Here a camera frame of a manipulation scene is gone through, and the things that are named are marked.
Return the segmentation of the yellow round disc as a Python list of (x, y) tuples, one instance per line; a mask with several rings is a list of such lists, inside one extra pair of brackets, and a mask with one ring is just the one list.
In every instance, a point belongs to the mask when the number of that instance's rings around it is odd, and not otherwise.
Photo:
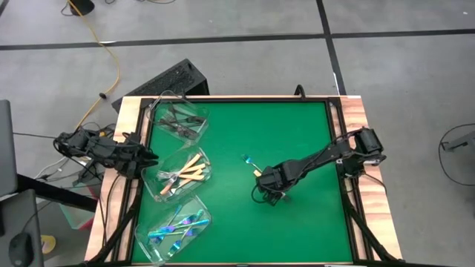
[(42, 253), (49, 254), (56, 247), (56, 238), (52, 235), (41, 235)]

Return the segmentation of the dark grey desk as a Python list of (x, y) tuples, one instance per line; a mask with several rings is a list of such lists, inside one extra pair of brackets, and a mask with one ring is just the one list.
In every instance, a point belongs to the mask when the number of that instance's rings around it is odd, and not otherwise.
[(14, 267), (9, 258), (10, 241), (20, 233), (31, 239), (33, 260), (28, 267), (44, 267), (36, 195), (26, 190), (0, 202), (0, 267)]

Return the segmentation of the clear plastic bin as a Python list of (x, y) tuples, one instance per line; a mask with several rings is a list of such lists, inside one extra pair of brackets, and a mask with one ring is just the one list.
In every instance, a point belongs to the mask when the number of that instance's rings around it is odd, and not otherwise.
[[(160, 125), (160, 119), (174, 119), (171, 113), (168, 111), (168, 107), (172, 105), (175, 106), (176, 109), (185, 111), (186, 113), (193, 113), (194, 116), (201, 116), (206, 118), (206, 121), (197, 127), (187, 127), (199, 133), (199, 137), (196, 140), (188, 140), (180, 138), (177, 133), (169, 131), (166, 129), (166, 125)], [(148, 118), (153, 123), (154, 126), (157, 126), (160, 130), (165, 131), (167, 134), (172, 135), (173, 137), (183, 141), (184, 143), (197, 143), (202, 135), (207, 130), (209, 126), (209, 110), (204, 107), (200, 107), (196, 104), (191, 103), (187, 100), (184, 96), (179, 96), (170, 90), (163, 92), (161, 95), (158, 96), (155, 103), (150, 107), (150, 111), (148, 112)]]
[[(158, 179), (157, 174), (166, 172), (180, 175), (179, 171), (196, 154), (201, 155), (201, 158), (197, 162), (197, 164), (206, 164), (206, 167), (202, 170), (202, 175), (204, 175), (205, 178), (201, 181), (192, 181), (189, 184), (184, 185), (182, 188), (178, 189), (175, 194), (161, 195), (160, 192), (162, 191), (169, 179)], [(204, 150), (197, 145), (183, 147), (180, 150), (170, 154), (169, 156), (166, 156), (165, 159), (161, 161), (158, 165), (146, 168), (142, 171), (142, 179), (145, 183), (145, 186), (152, 199), (156, 202), (171, 202), (178, 200), (179, 198), (189, 194), (195, 188), (201, 186), (204, 182), (211, 178), (211, 175), (212, 165), (210, 159), (208, 158)], [(179, 181), (180, 178), (178, 178), (173, 185), (177, 185)]]
[[(182, 205), (180, 213), (175, 217), (170, 226), (167, 226), (168, 220), (173, 216), (178, 205)], [(172, 257), (168, 256), (168, 250), (173, 243), (181, 238), (181, 235), (164, 236), (161, 243), (155, 243), (153, 239), (147, 237), (147, 234), (152, 231), (162, 231), (167, 228), (174, 229), (175, 226), (185, 217), (196, 214), (200, 209), (204, 213), (198, 220), (210, 220), (207, 225), (193, 226), (198, 229), (198, 232), (193, 237), (186, 237), (183, 241), (181, 249)], [(207, 207), (203, 204), (198, 196), (195, 194), (188, 194), (178, 200), (171, 202), (157, 202), (152, 205), (152, 209), (145, 213), (145, 218), (140, 220), (134, 231), (134, 236), (138, 242), (138, 246), (142, 249), (145, 256), (156, 266), (161, 266), (175, 258), (177, 255), (192, 243), (204, 230), (211, 224), (212, 216)]]

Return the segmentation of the black desk crossbar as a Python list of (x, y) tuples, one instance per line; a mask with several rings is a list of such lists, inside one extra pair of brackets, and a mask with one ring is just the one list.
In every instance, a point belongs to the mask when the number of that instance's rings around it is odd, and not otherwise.
[(50, 200), (85, 211), (95, 212), (97, 207), (97, 200), (93, 198), (18, 174), (16, 193), (26, 190), (34, 190), (36, 196), (44, 200)]

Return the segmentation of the black computer mouse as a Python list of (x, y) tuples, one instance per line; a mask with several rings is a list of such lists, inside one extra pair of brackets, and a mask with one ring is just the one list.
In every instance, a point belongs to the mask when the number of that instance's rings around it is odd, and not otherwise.
[(30, 266), (33, 262), (34, 251), (32, 238), (28, 233), (18, 233), (10, 240), (8, 257), (13, 267)]

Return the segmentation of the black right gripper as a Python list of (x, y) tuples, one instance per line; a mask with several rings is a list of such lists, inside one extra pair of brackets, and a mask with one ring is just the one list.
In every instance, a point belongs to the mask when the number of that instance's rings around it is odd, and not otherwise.
[(256, 185), (261, 193), (265, 193), (265, 202), (271, 206), (282, 199), (291, 202), (285, 192), (296, 184), (296, 163), (282, 162), (274, 167), (265, 167), (256, 178)]

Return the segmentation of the pile of mixed forks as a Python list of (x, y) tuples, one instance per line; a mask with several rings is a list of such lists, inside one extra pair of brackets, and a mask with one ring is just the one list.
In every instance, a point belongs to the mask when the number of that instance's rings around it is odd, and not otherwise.
[(200, 136), (198, 132), (189, 128), (184, 128), (176, 132), (180, 138), (188, 139), (188, 140), (196, 140)]

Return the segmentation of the grey flat slab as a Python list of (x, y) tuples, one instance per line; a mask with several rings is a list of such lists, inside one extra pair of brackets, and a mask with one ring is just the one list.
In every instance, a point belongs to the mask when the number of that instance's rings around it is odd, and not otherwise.
[(17, 190), (16, 155), (10, 102), (0, 100), (0, 197)]

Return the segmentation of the black pedestal stand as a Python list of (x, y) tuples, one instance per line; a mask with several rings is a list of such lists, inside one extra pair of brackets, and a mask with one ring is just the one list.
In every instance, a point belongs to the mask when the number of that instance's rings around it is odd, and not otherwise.
[(95, 8), (95, 4), (92, 2), (92, 0), (68, 0), (68, 1), (69, 1), (68, 4), (70, 6), (71, 13), (74, 16), (88, 15)]

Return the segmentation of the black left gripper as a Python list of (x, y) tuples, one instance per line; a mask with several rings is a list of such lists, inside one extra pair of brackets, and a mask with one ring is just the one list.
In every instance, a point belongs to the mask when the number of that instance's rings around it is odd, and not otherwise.
[(149, 168), (158, 164), (159, 159), (153, 151), (149, 151), (141, 144), (118, 144), (114, 150), (113, 169), (126, 179), (134, 179), (140, 169)]

